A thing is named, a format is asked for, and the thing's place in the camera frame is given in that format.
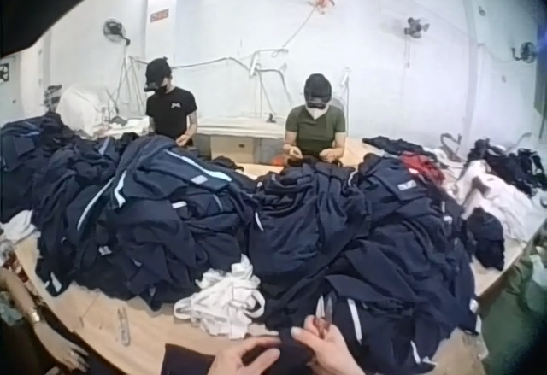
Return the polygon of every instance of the sleeve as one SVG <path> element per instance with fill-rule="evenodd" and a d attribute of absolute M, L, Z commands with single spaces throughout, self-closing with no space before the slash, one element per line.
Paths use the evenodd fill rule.
<path fill-rule="evenodd" d="M 288 132 L 298 132 L 298 109 L 294 108 L 287 116 L 285 130 Z"/>
<path fill-rule="evenodd" d="M 152 97 L 146 99 L 146 115 L 154 117 L 154 101 L 152 100 Z"/>
<path fill-rule="evenodd" d="M 197 111 L 196 98 L 192 93 L 188 95 L 188 101 L 186 103 L 186 114 L 192 114 Z"/>
<path fill-rule="evenodd" d="M 338 117 L 336 118 L 336 122 L 334 124 L 334 132 L 335 133 L 345 133 L 345 116 L 344 112 L 340 110 L 340 113 L 338 114 Z"/>

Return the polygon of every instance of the scissors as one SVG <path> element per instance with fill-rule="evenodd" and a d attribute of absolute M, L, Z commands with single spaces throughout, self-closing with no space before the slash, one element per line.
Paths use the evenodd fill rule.
<path fill-rule="evenodd" d="M 319 329 L 319 338 L 321 339 L 325 339 L 326 334 L 331 328 L 332 314 L 334 309 L 334 306 L 333 306 L 334 301 L 332 299 L 333 299 L 332 294 L 329 294 L 328 296 L 326 296 L 326 302 L 323 301 L 324 302 L 323 316 L 316 317 L 317 318 L 316 323 Z"/>

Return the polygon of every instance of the green t-shirt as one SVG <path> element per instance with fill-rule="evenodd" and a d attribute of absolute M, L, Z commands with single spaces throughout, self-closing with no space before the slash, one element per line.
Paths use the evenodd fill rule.
<path fill-rule="evenodd" d="M 336 106 L 318 119 L 314 119 L 305 106 L 291 110 L 285 124 L 288 132 L 297 134 L 297 147 L 303 155 L 318 155 L 324 149 L 331 149 L 336 133 L 345 132 L 344 112 Z"/>

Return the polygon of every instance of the red fabric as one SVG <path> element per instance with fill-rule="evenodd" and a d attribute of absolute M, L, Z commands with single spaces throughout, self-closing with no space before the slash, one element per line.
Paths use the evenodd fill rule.
<path fill-rule="evenodd" d="M 403 160 L 404 165 L 408 169 L 417 171 L 422 176 L 430 179 L 433 183 L 441 185 L 444 182 L 443 172 L 429 157 L 407 151 L 403 153 L 401 160 Z"/>

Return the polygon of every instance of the hand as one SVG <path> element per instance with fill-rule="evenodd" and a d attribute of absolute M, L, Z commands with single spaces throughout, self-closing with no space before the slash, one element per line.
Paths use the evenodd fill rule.
<path fill-rule="evenodd" d="M 300 149 L 297 146 L 291 146 L 289 148 L 289 157 L 295 160 L 302 159 L 303 158 L 302 151 L 300 151 Z"/>
<path fill-rule="evenodd" d="M 209 368 L 208 375 L 260 375 L 279 358 L 279 350 L 270 348 L 279 344 L 275 337 L 252 337 L 221 351 Z M 248 366 L 243 364 L 243 357 L 255 348 L 269 348 L 262 352 Z"/>
<path fill-rule="evenodd" d="M 179 138 L 177 138 L 177 145 L 179 147 L 185 147 L 188 143 L 188 140 L 190 140 L 190 136 L 188 136 L 187 134 L 183 134 L 182 136 L 179 136 Z"/>
<path fill-rule="evenodd" d="M 292 328 L 294 339 L 310 348 L 315 360 L 310 366 L 317 375 L 365 375 L 350 354 L 340 330 L 330 324 L 324 338 L 320 338 L 317 318 L 309 316 L 304 328 Z"/>
<path fill-rule="evenodd" d="M 34 333 L 50 355 L 70 371 L 87 372 L 87 353 L 75 343 L 71 343 L 55 332 L 47 323 L 39 322 L 34 326 Z"/>
<path fill-rule="evenodd" d="M 327 163 L 332 163 L 337 160 L 336 152 L 334 149 L 324 149 L 319 153 L 319 157 Z"/>

